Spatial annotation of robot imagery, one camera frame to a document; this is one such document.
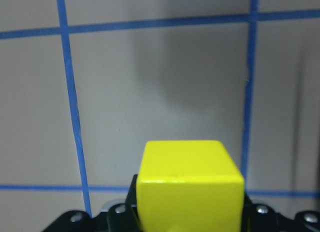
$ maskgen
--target blue tape line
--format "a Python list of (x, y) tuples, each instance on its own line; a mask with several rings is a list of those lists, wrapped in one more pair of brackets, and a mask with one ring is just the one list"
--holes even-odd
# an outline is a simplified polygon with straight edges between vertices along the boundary
[(119, 31), (119, 30), (176, 27), (176, 26), (244, 23), (247, 21), (248, 21), (247, 14), (149, 19), (149, 20), (138, 20), (138, 21), (74, 25), (74, 26), (69, 26), (69, 32), (74, 34), (74, 33), (86, 33), (86, 32)]
[[(127, 186), (112, 186), (112, 185), (90, 185), (90, 192), (105, 192), (105, 193), (127, 193)], [(50, 191), (50, 192), (80, 192), (80, 185), (39, 185), (39, 184), (0, 184), (0, 191)], [(283, 198), (320, 198), (320, 191), (283, 191), (283, 190), (248, 190), (249, 196), (260, 197), (283, 197)]]
[[(264, 12), (258, 14), (258, 21), (277, 21), (277, 20), (294, 20), (294, 19), (312, 19), (320, 18), (320, 10), (300, 10), (300, 11), (284, 11), (284, 12)], [(116, 31), (116, 30), (132, 30), (143, 28), (158, 27), (174, 27), (174, 26), (192, 26), (192, 25), (210, 25), (210, 24), (226, 24), (226, 23), (244, 23), (249, 22), (248, 14), (232, 14), (220, 16), (200, 16), (189, 18), (168, 18), (168, 19), (150, 19), (140, 21), (124, 21), (99, 24), (85, 24), (69, 26), (69, 34), (100, 32), (100, 31)], [(0, 32), (0, 40), (59, 35), (59, 27), (51, 28), (35, 28), (14, 31)]]
[(0, 190), (8, 191), (82, 191), (79, 185), (0, 184)]
[(90, 185), (89, 190), (91, 192), (125, 192), (129, 191), (127, 186), (100, 186), (100, 185)]
[(319, 191), (267, 191), (267, 190), (248, 190), (249, 196), (261, 197), (299, 197), (299, 198), (320, 198)]
[(85, 163), (85, 156), (84, 156), (84, 150), (83, 150), (82, 139), (81, 139), (81, 128), (80, 128), (80, 117), (79, 117), (79, 111), (78, 111), (76, 84), (75, 84), (75, 78), (74, 78), (74, 70), (72, 66), (72, 56), (71, 56), (71, 48), (70, 48), (66, 4), (65, 4), (65, 0), (56, 0), (56, 1), (57, 1), (58, 14), (59, 14), (63, 59), (64, 59), (66, 84), (67, 84), (69, 105), (70, 105), (70, 112), (71, 112), (72, 129), (73, 129), (73, 135), (74, 135), (76, 152), (77, 152), (79, 169), (80, 169), (80, 178), (81, 178), (81, 185), (82, 185), (82, 192), (83, 192), (84, 207), (85, 207), (85, 211), (90, 216), (92, 216), (87, 172), (86, 172), (86, 163)]
[(60, 35), (60, 28), (35, 28), (0, 32), (0, 40), (52, 35)]
[(245, 180), (248, 177), (249, 146), (252, 117), (252, 100), (254, 90), (254, 75), (256, 61), (256, 41), (257, 41), (257, 20), (258, 20), (259, 0), (251, 0), (249, 16), (249, 32), (247, 46), (247, 66), (248, 76), (245, 86), (244, 112), (243, 112), (243, 134), (242, 134), (242, 153), (241, 153), (241, 173)]
[(320, 9), (260, 13), (259, 21), (298, 20), (320, 18)]

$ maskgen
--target black mechanical part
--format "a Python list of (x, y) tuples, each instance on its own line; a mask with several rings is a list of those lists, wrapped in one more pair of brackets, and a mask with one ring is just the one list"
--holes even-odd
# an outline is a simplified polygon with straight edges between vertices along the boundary
[[(137, 213), (136, 181), (137, 175), (134, 175), (125, 203), (113, 205), (94, 218), (84, 211), (68, 211), (43, 232), (142, 232)], [(320, 232), (320, 213), (306, 210), (289, 219), (266, 204), (252, 203), (245, 194), (241, 232)]]
[(126, 203), (112, 206), (106, 217), (109, 232), (141, 232), (132, 207)]

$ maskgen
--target blue grid line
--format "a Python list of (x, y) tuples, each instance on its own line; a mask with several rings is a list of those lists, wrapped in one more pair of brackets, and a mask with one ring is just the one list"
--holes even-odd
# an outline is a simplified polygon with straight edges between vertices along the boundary
[[(263, 12), (257, 16), (257, 21), (278, 21), (294, 19), (316, 19), (320, 18), (320, 9), (283, 11), (283, 12)], [(133, 30), (161, 27), (196, 26), (227, 23), (247, 23), (250, 22), (249, 14), (231, 14), (220, 16), (199, 16), (168, 19), (150, 19), (138, 21), (110, 22), (97, 24), (84, 24), (69, 26), (69, 34), (90, 33), (102, 31)], [(59, 35), (59, 27), (22, 29), (14, 31), (0, 32), (0, 40)]]
[(259, 21), (279, 21), (320, 18), (320, 9), (260, 13)]
[(249, 32), (247, 46), (247, 66), (248, 76), (245, 86), (244, 112), (243, 112), (243, 134), (242, 134), (242, 152), (241, 152), (241, 173), (244, 180), (248, 177), (249, 164), (249, 146), (252, 118), (252, 100), (254, 91), (254, 76), (256, 62), (256, 42), (257, 42), (257, 21), (258, 21), (258, 3), (259, 0), (250, 1), (250, 16), (249, 16)]
[(102, 186), (102, 185), (89, 185), (89, 190), (91, 192), (128, 192), (128, 186)]
[(85, 155), (84, 155), (82, 139), (81, 139), (81, 128), (80, 128), (80, 117), (79, 117), (78, 101), (77, 101), (77, 93), (76, 93), (76, 84), (75, 84), (75, 78), (74, 78), (74, 70), (72, 66), (72, 56), (71, 56), (71, 47), (70, 47), (70, 39), (69, 39), (69, 28), (68, 28), (68, 21), (67, 21), (66, 4), (65, 4), (65, 0), (56, 0), (56, 2), (57, 2), (58, 15), (59, 15), (64, 68), (65, 68), (66, 84), (67, 84), (70, 113), (71, 113), (71, 122), (72, 122), (72, 129), (73, 129), (73, 135), (74, 135), (79, 170), (80, 170), (84, 207), (85, 207), (85, 211), (90, 216), (92, 216), (91, 205), (90, 205), (90, 195), (89, 195), (89, 188), (88, 188), (88, 179), (87, 179), (87, 172), (86, 172)]
[(82, 191), (81, 185), (0, 184), (1, 191)]
[(281, 191), (281, 190), (248, 190), (249, 196), (261, 197), (298, 197), (298, 198), (320, 198), (320, 191)]
[(60, 28), (35, 28), (0, 32), (0, 40), (52, 35), (60, 35)]
[(124, 22), (110, 22), (87, 25), (69, 26), (69, 31), (75, 33), (100, 32), (100, 31), (119, 31), (132, 29), (147, 29), (161, 27), (177, 27), (177, 26), (196, 26), (196, 25), (212, 25), (226, 23), (244, 23), (248, 21), (247, 14), (233, 14), (220, 16), (198, 16), (183, 18), (165, 18), (165, 19), (149, 19)]
[[(127, 193), (127, 186), (89, 185), (90, 192)], [(48, 191), (48, 192), (81, 192), (81, 185), (39, 185), (39, 184), (0, 184), (0, 191)], [(282, 197), (282, 198), (312, 198), (319, 199), (320, 191), (294, 191), (294, 190), (254, 190), (247, 191), (249, 196)]]

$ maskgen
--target yellow cube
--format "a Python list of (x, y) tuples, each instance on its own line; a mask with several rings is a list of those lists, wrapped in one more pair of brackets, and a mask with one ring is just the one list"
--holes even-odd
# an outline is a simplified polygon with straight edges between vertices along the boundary
[(136, 182), (142, 228), (240, 232), (244, 183), (219, 141), (150, 141)]

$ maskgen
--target screw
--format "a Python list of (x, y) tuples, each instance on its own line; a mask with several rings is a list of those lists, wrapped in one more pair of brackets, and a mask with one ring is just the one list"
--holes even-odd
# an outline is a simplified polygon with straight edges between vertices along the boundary
[(256, 207), (256, 211), (260, 214), (267, 214), (269, 212), (269, 209), (267, 206), (265, 205), (258, 205)]
[(117, 214), (121, 214), (126, 211), (126, 206), (124, 204), (121, 204), (114, 210)]
[(304, 215), (304, 220), (309, 223), (318, 223), (318, 217), (315, 216), (313, 213), (306, 213)]
[(77, 213), (75, 213), (75, 214), (70, 218), (70, 221), (71, 221), (72, 223), (78, 222), (78, 221), (82, 220), (82, 217), (83, 217), (82, 213), (77, 212)]

